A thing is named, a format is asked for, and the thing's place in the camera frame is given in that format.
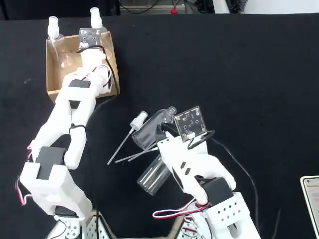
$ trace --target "white plastic bracket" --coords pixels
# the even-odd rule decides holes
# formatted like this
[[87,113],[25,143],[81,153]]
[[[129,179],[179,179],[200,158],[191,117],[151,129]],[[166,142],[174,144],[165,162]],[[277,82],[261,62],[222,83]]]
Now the white plastic bracket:
[[208,209],[206,213],[215,231],[250,217],[249,209],[241,193],[234,193],[233,197]]
[[204,212],[215,239],[260,239],[241,193]]

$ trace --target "circuit board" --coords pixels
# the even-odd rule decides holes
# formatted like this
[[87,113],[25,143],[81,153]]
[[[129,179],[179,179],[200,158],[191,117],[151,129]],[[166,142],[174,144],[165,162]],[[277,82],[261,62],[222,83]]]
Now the circuit board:
[[101,30],[94,28],[80,28],[79,49],[100,45]]
[[207,132],[199,106],[175,115],[174,121],[183,142],[190,140],[189,135],[193,133],[196,137]]

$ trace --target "white wire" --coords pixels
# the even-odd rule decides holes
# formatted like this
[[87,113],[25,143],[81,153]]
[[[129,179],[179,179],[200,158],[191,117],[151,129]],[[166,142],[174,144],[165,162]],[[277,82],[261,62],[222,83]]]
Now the white wire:
[[181,212],[183,211],[184,209],[186,209],[192,202],[194,202],[195,198],[193,198],[192,200],[190,200],[184,207],[182,208],[179,208],[179,209],[164,209],[164,210],[159,210],[159,211],[156,211],[156,212],[153,212],[152,216],[154,218],[165,218],[167,217],[168,215],[165,215],[165,216],[156,216],[156,214],[158,213],[165,213],[165,212]]

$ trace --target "electronic equipment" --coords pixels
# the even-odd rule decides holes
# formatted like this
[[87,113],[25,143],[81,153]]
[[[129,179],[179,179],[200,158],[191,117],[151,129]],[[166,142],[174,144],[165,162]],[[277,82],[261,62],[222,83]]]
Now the electronic equipment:
[[300,183],[316,237],[319,239],[319,176],[304,176]]

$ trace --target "bottle cap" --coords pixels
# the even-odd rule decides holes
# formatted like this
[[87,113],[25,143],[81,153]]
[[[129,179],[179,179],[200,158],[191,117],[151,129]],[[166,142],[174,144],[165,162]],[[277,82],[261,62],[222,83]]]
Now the bottle cap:
[[97,7],[93,7],[91,12],[91,27],[92,28],[102,28],[102,19],[100,16],[100,10]]
[[56,16],[49,17],[48,36],[50,39],[57,39],[60,35],[59,19]]
[[148,113],[146,113],[145,111],[141,111],[140,114],[131,122],[130,126],[134,130],[140,130],[147,117]]

